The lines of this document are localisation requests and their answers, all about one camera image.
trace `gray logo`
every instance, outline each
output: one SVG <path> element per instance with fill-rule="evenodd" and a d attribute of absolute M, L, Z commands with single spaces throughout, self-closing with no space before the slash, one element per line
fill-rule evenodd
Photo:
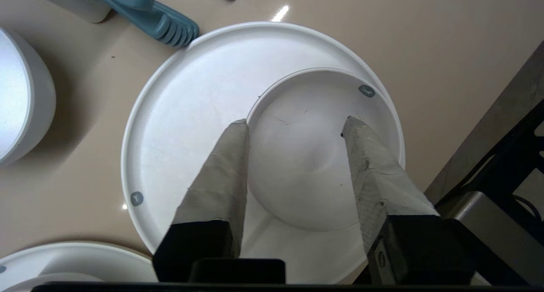
<path fill-rule="evenodd" d="M 141 192 L 136 191 L 130 195 L 130 202 L 132 206 L 138 206 L 144 202 L 144 195 Z"/>
<path fill-rule="evenodd" d="M 368 96 L 369 98 L 373 97 L 376 95 L 376 92 L 374 91 L 374 89 L 369 86 L 369 85 L 361 85 L 359 87 L 359 91 L 364 94 L 365 96 Z"/>

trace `black cable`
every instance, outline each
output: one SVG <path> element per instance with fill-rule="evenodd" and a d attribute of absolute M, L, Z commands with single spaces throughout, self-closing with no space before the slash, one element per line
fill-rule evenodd
<path fill-rule="evenodd" d="M 533 212 L 533 214 L 535 215 L 536 219 L 539 221 L 539 222 L 542 222 L 542 218 L 540 217 L 540 213 L 538 212 L 538 209 L 536 209 L 535 205 L 531 204 L 530 201 L 527 201 L 526 199 L 524 199 L 523 197 L 520 197 L 520 196 L 517 196 L 515 194 L 512 195 L 513 199 L 515 199 L 516 201 L 521 201 L 523 204 L 527 205 L 527 207 L 529 207 L 529 209 Z"/>

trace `table surface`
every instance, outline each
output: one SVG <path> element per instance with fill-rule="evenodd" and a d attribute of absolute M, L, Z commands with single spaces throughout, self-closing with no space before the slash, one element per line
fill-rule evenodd
<path fill-rule="evenodd" d="M 544 39 L 544 0 L 158 0 L 202 33 L 245 21 L 321 31 L 375 71 L 397 108 L 406 170 L 423 191 Z M 148 250 L 120 180 L 142 87 L 174 50 L 122 17 L 87 23 L 44 0 L 0 0 L 0 25 L 37 49 L 58 106 L 43 141 L 0 169 L 0 257 L 62 240 Z"/>

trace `beige table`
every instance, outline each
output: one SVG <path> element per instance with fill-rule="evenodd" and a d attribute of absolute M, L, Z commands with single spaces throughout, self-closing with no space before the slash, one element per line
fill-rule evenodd
<path fill-rule="evenodd" d="M 289 6 L 283 21 L 354 50 L 395 103 L 422 190 L 544 39 L 544 0 L 159 1 L 202 33 Z M 174 50 L 118 16 L 95 25 L 43 0 L 0 0 L 0 26 L 37 48 L 58 93 L 44 140 L 0 169 L 0 257 L 59 240 L 148 252 L 123 208 L 121 140 L 140 89 Z"/>

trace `small logo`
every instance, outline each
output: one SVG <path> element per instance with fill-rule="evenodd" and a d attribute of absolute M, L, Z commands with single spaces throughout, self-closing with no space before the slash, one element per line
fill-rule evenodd
<path fill-rule="evenodd" d="M 141 205 L 144 202 L 144 195 L 141 192 L 135 192 L 130 195 L 132 206 Z"/>
<path fill-rule="evenodd" d="M 374 89 L 373 89 L 371 86 L 369 86 L 369 85 L 361 85 L 361 86 L 359 87 L 359 91 L 360 91 L 362 94 L 364 94 L 365 96 L 369 97 L 369 98 L 371 98 L 371 97 L 373 97 L 373 96 L 376 95 L 376 92 L 374 91 Z"/>

